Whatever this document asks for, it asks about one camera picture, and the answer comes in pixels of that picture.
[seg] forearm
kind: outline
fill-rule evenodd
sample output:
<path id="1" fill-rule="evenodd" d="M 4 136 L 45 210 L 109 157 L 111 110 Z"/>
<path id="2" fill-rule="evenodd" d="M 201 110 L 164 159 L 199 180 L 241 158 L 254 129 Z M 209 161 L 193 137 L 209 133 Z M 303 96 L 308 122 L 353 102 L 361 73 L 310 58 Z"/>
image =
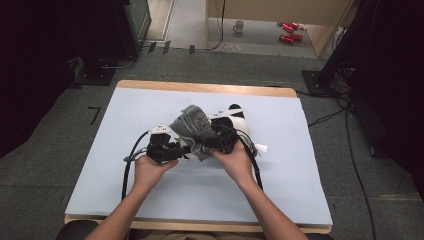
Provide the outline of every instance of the forearm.
<path id="1" fill-rule="evenodd" d="M 265 236 L 272 239 L 307 239 L 268 196 L 253 182 L 240 186 L 253 212 L 261 224 Z"/>
<path id="2" fill-rule="evenodd" d="M 124 239 L 147 191 L 131 191 L 86 239 Z"/>

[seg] gray carpet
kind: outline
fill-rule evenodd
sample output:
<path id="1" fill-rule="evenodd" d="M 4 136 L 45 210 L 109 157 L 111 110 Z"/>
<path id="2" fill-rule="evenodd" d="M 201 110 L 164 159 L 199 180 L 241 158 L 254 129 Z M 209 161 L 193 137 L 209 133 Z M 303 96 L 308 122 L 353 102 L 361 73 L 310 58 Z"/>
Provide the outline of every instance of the gray carpet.
<path id="1" fill-rule="evenodd" d="M 28 142 L 0 160 L 0 239 L 54 239 L 116 83 L 121 79 L 278 85 L 306 91 L 301 70 L 324 60 L 160 49 L 117 70 L 109 87 L 68 89 Z M 299 96 L 308 122 L 338 110 L 334 99 Z M 95 110 L 100 107 L 96 121 Z M 410 175 L 369 155 L 366 134 L 348 114 L 355 160 L 370 198 L 377 239 L 422 239 L 424 205 Z M 335 239 L 372 239 L 367 207 L 349 155 L 344 114 L 310 128 Z"/>

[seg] dark wall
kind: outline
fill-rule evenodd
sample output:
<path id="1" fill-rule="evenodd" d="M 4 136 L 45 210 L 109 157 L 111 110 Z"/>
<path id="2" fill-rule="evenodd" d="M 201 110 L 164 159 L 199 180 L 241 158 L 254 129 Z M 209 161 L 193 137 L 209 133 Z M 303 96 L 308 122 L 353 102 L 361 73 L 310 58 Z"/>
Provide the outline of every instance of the dark wall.
<path id="1" fill-rule="evenodd" d="M 131 15 L 122 0 L 49 0 L 63 28 L 85 58 L 131 59 L 138 56 L 140 44 L 129 25 Z M 141 5 L 140 1 L 131 1 Z"/>
<path id="2" fill-rule="evenodd" d="M 42 1 L 7 1 L 0 8 L 0 158 L 23 144 L 71 84 L 73 49 L 61 39 Z"/>
<path id="3" fill-rule="evenodd" d="M 387 130 L 381 147 L 409 171 L 424 196 L 424 5 L 413 0 L 380 0 L 369 12 L 365 48 L 349 80 Z"/>

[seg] white table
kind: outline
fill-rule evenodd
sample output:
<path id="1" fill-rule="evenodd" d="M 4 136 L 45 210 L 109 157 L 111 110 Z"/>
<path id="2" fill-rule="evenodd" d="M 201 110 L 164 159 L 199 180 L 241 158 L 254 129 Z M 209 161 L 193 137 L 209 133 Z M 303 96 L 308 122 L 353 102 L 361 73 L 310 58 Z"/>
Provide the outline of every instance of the white table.
<path id="1" fill-rule="evenodd" d="M 257 157 L 265 193 L 304 232 L 328 233 L 332 220 L 306 119 L 293 89 L 129 80 L 115 89 L 65 222 L 100 222 L 119 204 L 122 159 L 141 133 L 172 123 L 189 104 L 212 114 L 232 103 L 245 109 L 253 141 L 268 146 L 268 152 Z M 148 141 L 147 136 L 139 146 L 147 146 Z M 128 182 L 131 189 L 132 172 Z M 243 194 L 214 158 L 182 159 L 150 193 L 131 228 L 262 231 Z"/>

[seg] person's left hand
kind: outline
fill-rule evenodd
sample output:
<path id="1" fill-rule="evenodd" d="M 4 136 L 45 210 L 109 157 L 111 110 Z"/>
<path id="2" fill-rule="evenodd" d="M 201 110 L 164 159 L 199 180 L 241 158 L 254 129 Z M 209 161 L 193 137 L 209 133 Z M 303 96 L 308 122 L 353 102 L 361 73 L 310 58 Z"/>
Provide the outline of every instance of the person's left hand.
<path id="1" fill-rule="evenodd" d="M 149 156 L 143 155 L 135 161 L 134 186 L 132 191 L 150 192 L 162 175 L 178 164 L 178 160 L 159 165 Z"/>

